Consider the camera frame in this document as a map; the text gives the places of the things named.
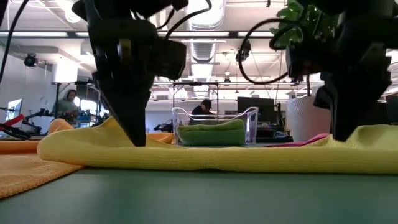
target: green towel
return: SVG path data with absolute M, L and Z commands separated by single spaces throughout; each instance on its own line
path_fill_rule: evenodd
M 240 119 L 217 125 L 178 126 L 177 135 L 187 146 L 242 146 L 245 142 L 244 124 Z

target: potted plant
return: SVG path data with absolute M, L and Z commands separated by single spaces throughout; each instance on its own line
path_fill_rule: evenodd
M 295 0 L 288 0 L 285 8 L 277 13 L 277 17 L 296 21 L 302 11 L 303 6 L 298 2 Z M 301 23 L 304 28 L 315 31 L 319 18 L 321 18 L 321 21 L 318 25 L 318 29 L 316 32 L 313 32 L 315 38 L 323 39 L 332 37 L 337 27 L 338 16 L 328 16 L 323 14 L 315 6 L 309 6 Z M 285 26 L 287 25 L 279 23 L 278 28 L 271 28 L 270 32 L 276 34 Z M 297 29 L 292 28 L 278 40 L 276 46 L 286 46 L 289 42 L 301 41 L 302 34 Z M 309 75 L 307 75 L 306 80 L 307 96 L 290 99 L 286 102 L 287 127 L 294 141 L 308 141 L 317 134 L 329 133 L 330 131 L 330 111 L 314 107 L 314 97 L 311 96 Z

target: person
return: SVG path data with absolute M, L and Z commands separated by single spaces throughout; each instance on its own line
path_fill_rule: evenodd
M 77 124 L 77 118 L 79 114 L 79 109 L 73 100 L 76 97 L 76 90 L 68 90 L 65 96 L 58 100 L 58 118 L 64 119 L 70 125 L 75 126 Z M 55 113 L 55 103 L 52 108 L 52 113 Z
M 204 99 L 199 106 L 195 107 L 192 111 L 192 115 L 214 115 L 210 112 L 211 100 Z

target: desk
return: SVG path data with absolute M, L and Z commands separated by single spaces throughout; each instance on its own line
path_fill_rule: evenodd
M 398 176 L 83 169 L 0 201 L 1 224 L 398 223 Z

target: ceiling duct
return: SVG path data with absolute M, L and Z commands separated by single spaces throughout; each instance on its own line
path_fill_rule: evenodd
M 211 0 L 213 7 L 208 12 L 199 14 L 189 20 L 189 29 L 192 31 L 213 31 L 221 28 L 223 24 L 226 0 Z M 207 8 L 205 0 L 190 0 L 187 7 L 187 14 Z M 210 79 L 213 71 L 216 43 L 194 42 L 191 43 L 191 61 L 199 64 L 191 65 L 191 73 L 195 81 L 206 78 Z M 196 96 L 206 96 L 208 86 L 195 86 Z

